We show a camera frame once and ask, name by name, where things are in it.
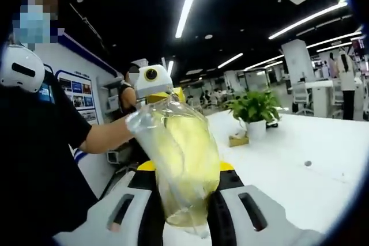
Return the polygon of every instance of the black ceiling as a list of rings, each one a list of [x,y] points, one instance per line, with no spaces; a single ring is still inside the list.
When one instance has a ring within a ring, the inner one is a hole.
[[[77,3],[77,0],[59,0],[58,20],[66,33],[117,70],[140,58],[150,63],[159,62],[163,56],[174,60],[172,76],[178,82],[189,70],[217,67],[240,52],[244,53],[241,58],[221,70],[243,69],[280,55],[280,46],[295,39],[297,33],[351,14],[345,7],[268,40],[272,33],[336,4],[337,0],[307,0],[300,5],[289,0],[194,0],[183,35],[176,39],[184,1],[84,0]],[[69,3],[88,19],[102,41]],[[354,17],[350,17],[298,38],[312,44],[354,32],[358,26]],[[209,34],[213,37],[205,40]]]

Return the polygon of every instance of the face mask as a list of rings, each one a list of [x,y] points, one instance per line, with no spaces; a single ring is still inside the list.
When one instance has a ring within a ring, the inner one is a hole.
[[[13,20],[14,39],[22,44],[50,43],[51,14],[44,12],[42,5],[28,0],[21,6],[19,19]]]

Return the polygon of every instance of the poster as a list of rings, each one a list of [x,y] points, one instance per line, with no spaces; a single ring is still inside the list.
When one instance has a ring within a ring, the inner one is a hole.
[[[58,71],[56,76],[62,89],[83,118],[90,124],[99,124],[89,77],[78,72],[69,73],[63,70]]]
[[[97,124],[96,111],[94,109],[89,111],[81,111],[80,114],[88,123]]]

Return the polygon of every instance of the white desk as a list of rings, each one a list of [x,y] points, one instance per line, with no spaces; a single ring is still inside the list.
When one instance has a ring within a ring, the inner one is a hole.
[[[285,208],[301,229],[321,233],[336,223],[355,194],[368,163],[369,123],[283,115],[278,128],[249,145],[228,147],[240,129],[228,111],[208,116],[222,160],[245,185],[254,185]],[[211,246],[211,240],[164,229],[164,245]]]
[[[363,82],[360,77],[355,77],[355,84],[361,85]],[[305,83],[307,89],[313,88],[332,88],[333,81],[332,80],[324,80],[324,81],[315,81],[315,82],[306,82]]]
[[[360,121],[363,119],[363,101],[364,94],[362,89],[362,80],[360,77],[355,77],[355,111],[354,120]],[[318,118],[329,117],[330,110],[330,92],[329,89],[333,87],[332,80],[306,82],[307,89],[312,89],[312,101],[314,105],[314,116]]]

